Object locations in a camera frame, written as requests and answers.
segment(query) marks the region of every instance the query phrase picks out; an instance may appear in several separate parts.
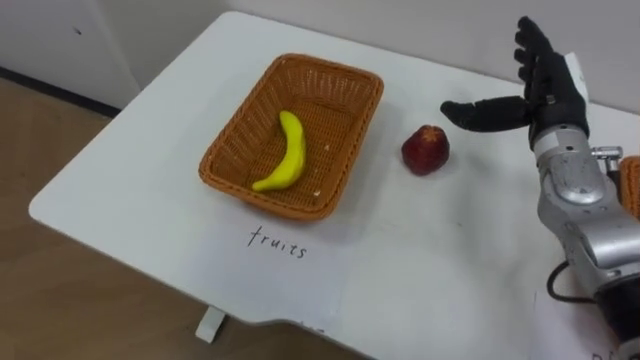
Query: wall baseboard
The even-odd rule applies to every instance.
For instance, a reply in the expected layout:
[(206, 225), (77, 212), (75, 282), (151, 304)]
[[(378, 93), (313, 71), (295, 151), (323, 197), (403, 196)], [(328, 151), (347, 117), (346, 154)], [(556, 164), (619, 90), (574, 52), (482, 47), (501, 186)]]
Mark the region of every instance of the wall baseboard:
[(57, 86), (47, 84), (43, 81), (36, 80), (29, 76), (19, 74), (15, 71), (11, 71), (1, 66), (0, 66), (0, 78), (12, 81), (26, 88), (49, 95), (51, 97), (60, 99), (62, 101), (66, 101), (68, 103), (80, 106), (82, 108), (91, 110), (93, 112), (96, 112), (98, 114), (101, 114), (110, 118), (116, 117), (121, 111), (121, 109), (115, 108), (113, 106), (101, 103), (93, 99), (89, 99), (88, 97), (78, 95), (76, 93), (67, 91)]

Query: basket rim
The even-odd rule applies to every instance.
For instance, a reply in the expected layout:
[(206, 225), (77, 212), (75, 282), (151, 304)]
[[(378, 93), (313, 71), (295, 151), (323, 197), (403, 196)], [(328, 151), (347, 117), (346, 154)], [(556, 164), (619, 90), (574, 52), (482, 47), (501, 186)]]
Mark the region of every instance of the basket rim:
[[(313, 206), (292, 205), (286, 202), (274, 200), (273, 198), (265, 194), (256, 193), (251, 189), (237, 185), (221, 177), (212, 175), (207, 171), (207, 166), (210, 164), (209, 159), (212, 157), (212, 155), (214, 155), (220, 150), (220, 148), (222, 147), (222, 144), (224, 143), (224, 140), (233, 132), (233, 129), (235, 128), (234, 126), (235, 124), (233, 124), (234, 120), (243, 118), (243, 116), (246, 114), (248, 109), (256, 101), (256, 97), (258, 96), (258, 94), (260, 94), (262, 89), (266, 86), (267, 82), (271, 78), (271, 75), (276, 71), (276, 69), (278, 69), (279, 66), (283, 65), (283, 63), (288, 59), (297, 59), (297, 60), (307, 61), (310, 63), (319, 64), (321, 66), (339, 68), (340, 70), (346, 73), (352, 73), (352, 74), (357, 73), (360, 76), (364, 75), (364, 77), (368, 78), (368, 80), (371, 81), (373, 85), (373, 93), (371, 98), (367, 102), (367, 106), (360, 114), (358, 114), (357, 118), (354, 120), (354, 122), (357, 123), (358, 129), (351, 130), (351, 131), (357, 131), (356, 140), (350, 144), (350, 147), (348, 150), (345, 150), (347, 155), (344, 158), (344, 160), (341, 161), (339, 164), (336, 164), (336, 165), (342, 166), (342, 169), (340, 171), (340, 175), (338, 176), (338, 179), (331, 186), (332, 187), (331, 195), (329, 195), (324, 202), (313, 205)], [(366, 131), (369, 127), (369, 124), (371, 123), (371, 120), (373, 119), (375, 109), (377, 108), (378, 103), (382, 98), (383, 91), (384, 91), (384, 81), (380, 76), (370, 71), (362, 70), (353, 66), (344, 65), (344, 64), (336, 63), (336, 62), (325, 60), (325, 59), (320, 59), (320, 58), (313, 57), (310, 55), (305, 55), (305, 54), (298, 54), (298, 53), (282, 54), (273, 60), (271, 65), (260, 77), (256, 85), (254, 85), (254, 87), (251, 89), (249, 95), (245, 98), (242, 104), (238, 107), (238, 109), (234, 112), (232, 117), (229, 119), (229, 121), (227, 122), (227, 125), (225, 125), (222, 131), (220, 131), (218, 136), (215, 138), (214, 142), (209, 146), (209, 148), (205, 152), (204, 156), (202, 157), (202, 160), (200, 161), (200, 166), (198, 169), (200, 178), (211, 187), (216, 188), (232, 196), (235, 196), (237, 198), (240, 198), (241, 200), (245, 200), (258, 207), (261, 207), (260, 205), (265, 205), (265, 204), (270, 205), (266, 210), (272, 213), (277, 213), (278, 215), (283, 215), (283, 214), (279, 213), (278, 211), (275, 211), (276, 209), (286, 209), (289, 212), (283, 216), (286, 216), (289, 218), (296, 218), (300, 220), (315, 220), (315, 219), (324, 218), (328, 216), (338, 204), (340, 195), (342, 194), (345, 188), (343, 184), (345, 183), (345, 181), (347, 181), (350, 175), (351, 168), (355, 163), (355, 158), (357, 157), (360, 147), (364, 141)]]
[(623, 206), (640, 218), (640, 156), (628, 156), (620, 163)]

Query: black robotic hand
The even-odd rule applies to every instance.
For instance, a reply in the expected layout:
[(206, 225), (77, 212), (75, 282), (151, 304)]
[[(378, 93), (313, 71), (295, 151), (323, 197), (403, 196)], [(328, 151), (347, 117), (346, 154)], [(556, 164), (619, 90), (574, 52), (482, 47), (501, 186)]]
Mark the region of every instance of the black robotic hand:
[(446, 101), (442, 113), (455, 125), (475, 132), (498, 132), (529, 126), (529, 142), (556, 125), (574, 125), (589, 136), (586, 102), (577, 90), (564, 57), (528, 17), (518, 21), (514, 58), (522, 66), (524, 97), (509, 96), (459, 104)]

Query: robotic arm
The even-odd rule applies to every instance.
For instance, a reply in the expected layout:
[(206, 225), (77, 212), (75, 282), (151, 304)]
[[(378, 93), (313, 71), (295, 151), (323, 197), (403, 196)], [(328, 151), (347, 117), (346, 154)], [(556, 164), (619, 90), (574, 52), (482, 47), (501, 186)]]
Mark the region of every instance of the robotic arm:
[[(640, 360), (640, 222), (618, 199), (620, 148), (589, 146), (587, 88), (574, 54), (556, 53), (529, 18), (518, 22), (515, 59), (524, 98), (475, 104), (447, 101), (441, 111), (475, 132), (529, 127), (541, 194), (540, 221), (564, 248), (580, 285), (619, 339), (620, 360)], [(607, 175), (598, 159), (606, 160)]]

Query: white wall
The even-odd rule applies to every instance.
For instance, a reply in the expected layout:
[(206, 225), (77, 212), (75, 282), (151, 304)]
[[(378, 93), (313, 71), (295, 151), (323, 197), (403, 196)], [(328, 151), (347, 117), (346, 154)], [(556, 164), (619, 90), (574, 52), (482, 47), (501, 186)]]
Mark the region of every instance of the white wall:
[(140, 87), (91, 1), (0, 0), (0, 66), (126, 106)]
[(522, 15), (576, 51), (594, 101), (640, 112), (638, 0), (101, 0), (141, 85), (214, 18), (239, 10), (404, 54), (516, 80)]

